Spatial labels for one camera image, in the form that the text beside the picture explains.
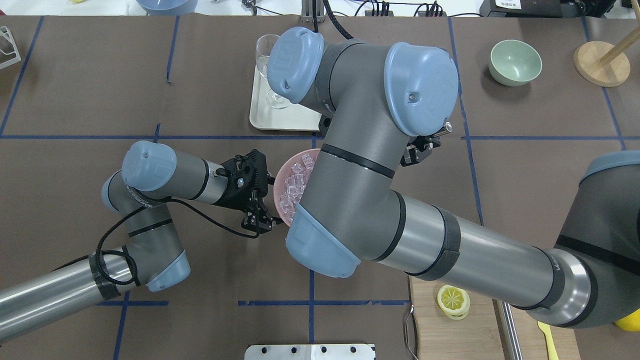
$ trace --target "light green ceramic bowl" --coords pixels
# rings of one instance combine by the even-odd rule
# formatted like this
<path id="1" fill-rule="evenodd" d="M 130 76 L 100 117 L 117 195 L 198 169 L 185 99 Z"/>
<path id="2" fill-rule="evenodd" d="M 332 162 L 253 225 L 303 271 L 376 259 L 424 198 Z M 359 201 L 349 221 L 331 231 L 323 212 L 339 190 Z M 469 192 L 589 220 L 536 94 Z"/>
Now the light green ceramic bowl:
<path id="1" fill-rule="evenodd" d="M 542 59 L 531 45 L 519 40 L 503 40 L 491 50 L 491 76 L 506 86 L 524 85 L 540 75 Z"/>

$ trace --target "wine glass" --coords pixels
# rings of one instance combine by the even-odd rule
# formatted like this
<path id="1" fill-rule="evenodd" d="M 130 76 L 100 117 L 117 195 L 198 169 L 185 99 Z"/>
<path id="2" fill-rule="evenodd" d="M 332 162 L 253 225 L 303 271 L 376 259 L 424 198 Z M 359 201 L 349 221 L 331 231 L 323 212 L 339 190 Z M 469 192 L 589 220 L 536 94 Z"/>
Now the wine glass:
<path id="1" fill-rule="evenodd" d="M 265 79 L 267 78 L 267 64 L 269 63 L 271 50 L 279 38 L 280 35 L 276 34 L 262 35 L 255 43 L 255 66 L 258 68 L 260 75 Z M 284 109 L 289 106 L 290 102 L 285 97 L 269 89 L 267 93 L 267 104 L 274 109 Z"/>

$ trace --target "yellow spatula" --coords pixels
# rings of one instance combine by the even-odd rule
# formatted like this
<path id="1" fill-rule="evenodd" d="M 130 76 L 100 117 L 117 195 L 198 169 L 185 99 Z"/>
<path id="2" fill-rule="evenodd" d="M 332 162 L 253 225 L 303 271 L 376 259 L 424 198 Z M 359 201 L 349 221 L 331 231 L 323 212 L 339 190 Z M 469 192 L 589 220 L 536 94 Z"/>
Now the yellow spatula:
<path id="1" fill-rule="evenodd" d="M 547 354 L 549 360 L 558 360 L 558 354 L 556 352 L 556 346 L 554 345 L 554 339 L 551 336 L 551 327 L 543 322 L 538 322 L 538 327 L 545 333 L 545 341 L 547 342 Z"/>

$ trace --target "lemon half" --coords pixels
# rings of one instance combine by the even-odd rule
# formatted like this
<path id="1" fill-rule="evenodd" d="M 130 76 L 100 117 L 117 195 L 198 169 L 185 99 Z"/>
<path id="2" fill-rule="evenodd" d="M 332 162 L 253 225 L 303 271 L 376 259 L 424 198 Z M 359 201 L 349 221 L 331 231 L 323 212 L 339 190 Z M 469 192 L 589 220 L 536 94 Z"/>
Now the lemon half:
<path id="1" fill-rule="evenodd" d="M 615 324 L 624 331 L 640 331 L 640 309 L 618 320 Z"/>
<path id="2" fill-rule="evenodd" d="M 469 312 L 469 294 L 455 286 L 445 285 L 438 291 L 438 306 L 449 318 L 463 319 Z"/>

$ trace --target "wooden stand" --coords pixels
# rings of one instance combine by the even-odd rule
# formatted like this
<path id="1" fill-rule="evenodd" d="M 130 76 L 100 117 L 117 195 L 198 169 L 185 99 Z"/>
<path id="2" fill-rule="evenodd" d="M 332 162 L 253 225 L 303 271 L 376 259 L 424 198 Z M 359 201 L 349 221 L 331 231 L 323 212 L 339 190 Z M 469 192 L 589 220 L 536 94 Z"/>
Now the wooden stand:
<path id="1" fill-rule="evenodd" d="M 640 22 L 640 8 L 633 0 L 634 11 Z M 629 59 L 623 54 L 631 44 L 640 39 L 640 26 L 631 31 L 618 45 L 604 41 L 590 41 L 575 50 L 573 62 L 580 75 L 590 82 L 606 87 L 624 83 L 631 72 Z"/>

